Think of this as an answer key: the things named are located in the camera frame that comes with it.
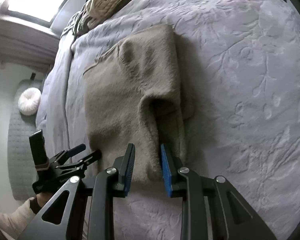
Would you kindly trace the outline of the beige sleeved left forearm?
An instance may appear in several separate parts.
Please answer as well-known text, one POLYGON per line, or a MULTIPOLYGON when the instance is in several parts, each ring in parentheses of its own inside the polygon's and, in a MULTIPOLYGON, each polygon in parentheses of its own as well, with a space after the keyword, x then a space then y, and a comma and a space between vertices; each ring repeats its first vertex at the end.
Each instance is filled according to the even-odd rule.
POLYGON ((0 212, 0 237, 17 239, 41 208, 37 197, 31 197, 13 213, 0 212))

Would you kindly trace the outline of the person's left hand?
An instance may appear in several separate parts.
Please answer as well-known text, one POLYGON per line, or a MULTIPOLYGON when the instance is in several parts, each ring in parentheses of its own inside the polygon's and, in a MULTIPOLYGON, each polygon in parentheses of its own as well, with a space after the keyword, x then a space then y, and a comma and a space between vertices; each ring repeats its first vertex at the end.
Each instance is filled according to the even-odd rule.
POLYGON ((53 193, 49 193, 49 192, 41 192, 39 194, 36 195, 37 198, 37 203, 39 205, 39 207, 43 207, 53 196, 53 193))

